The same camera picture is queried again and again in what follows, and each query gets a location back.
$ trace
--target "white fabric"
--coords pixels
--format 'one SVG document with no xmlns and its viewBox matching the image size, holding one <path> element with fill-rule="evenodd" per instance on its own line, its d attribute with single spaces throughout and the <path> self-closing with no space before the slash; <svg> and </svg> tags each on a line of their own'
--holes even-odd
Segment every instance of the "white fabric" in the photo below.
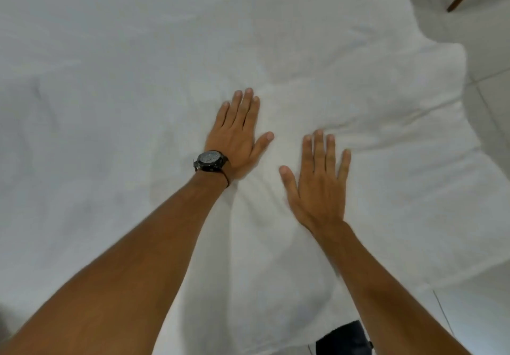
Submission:
<svg viewBox="0 0 510 355">
<path fill-rule="evenodd" d="M 192 176 L 220 103 L 248 86 L 276 139 L 213 208 L 155 353 L 269 352 L 356 319 L 278 176 L 318 127 L 353 150 L 347 221 L 406 286 L 510 255 L 508 182 L 462 110 L 463 49 L 426 39 L 409 0 L 0 10 L 0 305 L 20 320 Z"/>
</svg>

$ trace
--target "person's left hand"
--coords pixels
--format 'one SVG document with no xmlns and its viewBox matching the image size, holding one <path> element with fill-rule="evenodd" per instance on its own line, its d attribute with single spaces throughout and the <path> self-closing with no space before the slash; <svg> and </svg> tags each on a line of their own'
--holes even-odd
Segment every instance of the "person's left hand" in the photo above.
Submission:
<svg viewBox="0 0 510 355">
<path fill-rule="evenodd" d="M 232 103 L 224 102 L 216 116 L 213 129 L 207 136 L 204 151 L 220 151 L 228 158 L 223 171 L 228 179 L 244 177 L 257 163 L 269 143 L 274 139 L 267 132 L 254 142 L 260 99 L 253 89 L 236 91 Z"/>
</svg>

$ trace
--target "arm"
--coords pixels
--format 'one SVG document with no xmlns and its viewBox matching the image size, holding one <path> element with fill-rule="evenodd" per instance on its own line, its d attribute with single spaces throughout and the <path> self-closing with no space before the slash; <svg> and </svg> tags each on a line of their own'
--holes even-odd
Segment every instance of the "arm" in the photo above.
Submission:
<svg viewBox="0 0 510 355">
<path fill-rule="evenodd" d="M 253 144 L 260 101 L 247 89 L 220 108 L 206 141 L 243 177 L 273 138 Z M 2 354 L 151 354 L 181 286 L 202 225 L 226 188 L 220 173 L 193 178 L 61 287 L 7 343 Z"/>
<path fill-rule="evenodd" d="M 340 271 L 379 355 L 469 355 L 454 338 L 364 248 L 344 222 L 350 152 L 344 151 L 338 175 L 335 138 L 322 131 L 303 140 L 299 188 L 286 166 L 280 168 L 297 220 L 315 237 Z"/>
</svg>

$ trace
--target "watch face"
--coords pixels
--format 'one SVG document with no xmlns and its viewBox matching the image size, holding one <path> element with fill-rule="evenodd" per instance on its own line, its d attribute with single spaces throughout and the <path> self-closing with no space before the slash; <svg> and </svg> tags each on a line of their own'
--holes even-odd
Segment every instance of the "watch face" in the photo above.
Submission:
<svg viewBox="0 0 510 355">
<path fill-rule="evenodd" d="M 207 151 L 199 155 L 198 161 L 204 164 L 214 164 L 221 158 L 218 151 Z"/>
</svg>

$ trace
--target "black wristwatch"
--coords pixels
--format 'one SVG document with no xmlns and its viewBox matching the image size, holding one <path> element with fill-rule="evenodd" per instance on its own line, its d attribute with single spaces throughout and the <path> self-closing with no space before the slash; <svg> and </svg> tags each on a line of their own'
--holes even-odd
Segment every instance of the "black wristwatch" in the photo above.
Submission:
<svg viewBox="0 0 510 355">
<path fill-rule="evenodd" d="M 222 170 L 226 162 L 228 162 L 228 158 L 220 151 L 207 151 L 198 156 L 197 160 L 193 162 L 193 166 L 195 167 L 195 172 L 201 170 L 222 173 L 225 176 L 226 186 L 228 187 L 230 180 L 228 180 L 228 176 Z"/>
</svg>

